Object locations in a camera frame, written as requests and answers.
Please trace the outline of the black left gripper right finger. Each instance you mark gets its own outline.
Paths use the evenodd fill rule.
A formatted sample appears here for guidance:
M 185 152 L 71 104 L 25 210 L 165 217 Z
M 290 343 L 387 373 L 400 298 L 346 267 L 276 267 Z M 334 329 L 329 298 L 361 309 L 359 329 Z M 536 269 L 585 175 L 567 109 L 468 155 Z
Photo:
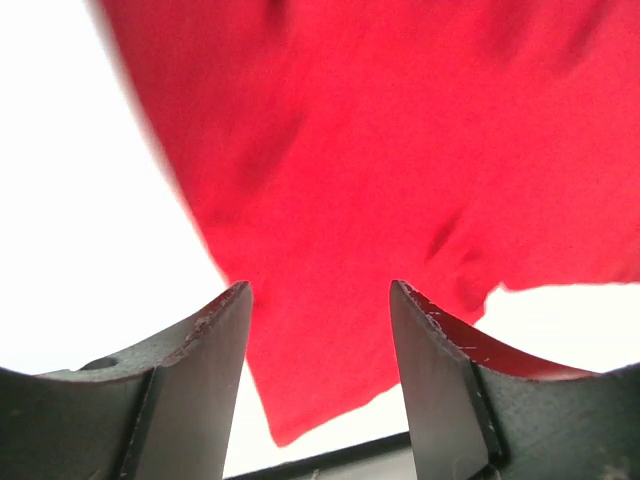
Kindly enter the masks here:
M 394 281 L 390 313 L 421 479 L 635 479 L 639 369 L 513 348 Z

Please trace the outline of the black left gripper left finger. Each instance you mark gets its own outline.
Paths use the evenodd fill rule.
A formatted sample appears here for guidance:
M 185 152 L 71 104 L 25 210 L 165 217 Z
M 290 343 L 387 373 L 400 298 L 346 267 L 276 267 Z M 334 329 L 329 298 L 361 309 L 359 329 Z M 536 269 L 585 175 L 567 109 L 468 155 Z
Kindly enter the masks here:
M 218 479 L 253 294 L 232 285 L 190 317 L 77 371 L 1 373 L 5 479 Z

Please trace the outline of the red t shirt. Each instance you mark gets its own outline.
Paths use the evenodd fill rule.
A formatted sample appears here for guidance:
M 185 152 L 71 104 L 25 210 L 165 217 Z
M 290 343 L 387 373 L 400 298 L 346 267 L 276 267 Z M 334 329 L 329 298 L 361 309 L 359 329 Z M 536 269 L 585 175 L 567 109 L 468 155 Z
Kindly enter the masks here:
M 398 381 L 389 286 L 639 283 L 635 1 L 106 1 L 287 446 Z

